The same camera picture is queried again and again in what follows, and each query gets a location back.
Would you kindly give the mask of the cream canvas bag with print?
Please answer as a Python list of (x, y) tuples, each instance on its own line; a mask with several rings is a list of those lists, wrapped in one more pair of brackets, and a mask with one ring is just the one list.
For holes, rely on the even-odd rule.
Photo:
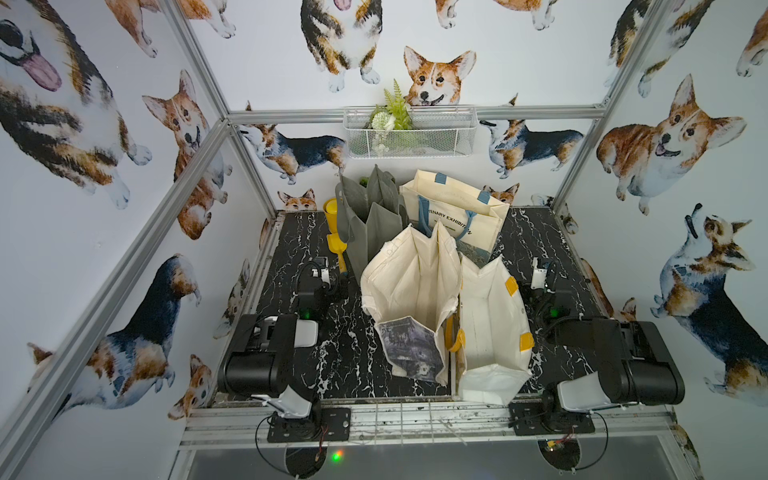
[(460, 287), (456, 242), (440, 222), (429, 236), (407, 227), (368, 263), (362, 308), (374, 321), (393, 375), (448, 383), (443, 325), (458, 308)]

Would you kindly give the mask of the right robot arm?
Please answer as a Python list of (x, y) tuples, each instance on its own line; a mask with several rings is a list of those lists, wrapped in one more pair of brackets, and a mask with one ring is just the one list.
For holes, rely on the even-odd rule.
[(541, 339), (590, 352), (595, 359), (592, 373), (544, 390), (544, 417), (639, 404), (677, 405), (684, 400), (682, 375), (651, 322), (556, 314), (543, 321)]

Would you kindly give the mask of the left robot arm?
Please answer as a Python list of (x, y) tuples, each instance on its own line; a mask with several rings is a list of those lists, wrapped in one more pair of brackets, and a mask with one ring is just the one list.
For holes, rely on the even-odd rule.
[(283, 421), (317, 425), (319, 399), (295, 379), (295, 351), (320, 343), (321, 325), (340, 287), (326, 257), (303, 263), (293, 284), (295, 302), (286, 313), (240, 317), (218, 369), (218, 389), (261, 400)]

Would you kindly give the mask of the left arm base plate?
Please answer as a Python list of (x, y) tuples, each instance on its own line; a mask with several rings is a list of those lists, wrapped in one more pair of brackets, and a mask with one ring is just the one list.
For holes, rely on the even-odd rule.
[(321, 408), (312, 410), (302, 419), (283, 418), (277, 414), (269, 417), (269, 443), (301, 443), (347, 441), (350, 436), (351, 414), (349, 408)]

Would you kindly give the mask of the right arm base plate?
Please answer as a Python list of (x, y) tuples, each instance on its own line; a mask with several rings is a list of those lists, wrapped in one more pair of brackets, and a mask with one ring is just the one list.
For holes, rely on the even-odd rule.
[(517, 436), (566, 436), (596, 431), (588, 413), (562, 410), (543, 402), (510, 402), (509, 427)]

